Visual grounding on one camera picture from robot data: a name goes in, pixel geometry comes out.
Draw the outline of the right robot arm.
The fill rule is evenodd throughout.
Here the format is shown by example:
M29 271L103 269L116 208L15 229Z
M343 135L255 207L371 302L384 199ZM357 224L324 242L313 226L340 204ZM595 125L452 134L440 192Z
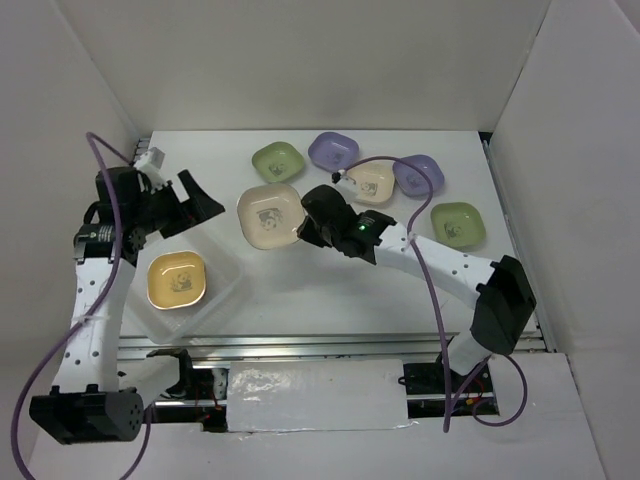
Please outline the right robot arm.
M468 330L442 349L435 368L442 389L460 390L481 361L513 353L537 306L518 259L475 257L417 236L384 213L356 212L339 190L328 185L309 191L301 205L306 216L297 230L299 239L425 280L473 311Z

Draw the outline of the cream plate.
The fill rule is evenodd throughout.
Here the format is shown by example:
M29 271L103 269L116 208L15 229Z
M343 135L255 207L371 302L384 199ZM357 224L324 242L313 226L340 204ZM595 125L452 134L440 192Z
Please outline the cream plate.
M247 242L258 250L272 250L296 243L305 219L295 188L272 183L249 188L237 202L237 215Z
M392 197L395 176L388 162L368 162L347 171L355 181L355 201L364 205L382 205Z

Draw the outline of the yellow plate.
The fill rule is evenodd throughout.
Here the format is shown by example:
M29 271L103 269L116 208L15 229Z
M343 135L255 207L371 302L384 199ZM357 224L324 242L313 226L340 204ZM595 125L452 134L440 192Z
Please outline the yellow plate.
M158 310L193 306L204 297L206 290L205 263L193 251L160 255L148 267L147 298Z

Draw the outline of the white plastic bin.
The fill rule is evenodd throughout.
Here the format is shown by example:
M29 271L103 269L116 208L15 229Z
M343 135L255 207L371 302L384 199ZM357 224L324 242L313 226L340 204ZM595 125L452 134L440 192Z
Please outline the white plastic bin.
M203 296L190 306L158 309L148 298L149 267L156 258L179 252L193 252L202 258L206 279ZM221 318L222 310L240 292L243 276L240 260L211 227L198 226L169 239L154 234L138 256L123 324L138 329L156 344L172 343L194 333L205 321Z

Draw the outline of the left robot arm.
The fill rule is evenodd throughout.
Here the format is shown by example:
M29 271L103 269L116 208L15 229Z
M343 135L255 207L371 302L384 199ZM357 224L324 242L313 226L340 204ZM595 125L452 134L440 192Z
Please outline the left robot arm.
M148 236L169 238L225 211L189 171L180 171L178 179L184 201L171 182L154 182L131 166L95 177L98 198L73 239L71 336L61 345L64 355L50 392L29 404L30 418L62 445L130 442L163 392L184 399L196 390L198 376L184 348L152 351L139 372L117 367L126 298Z

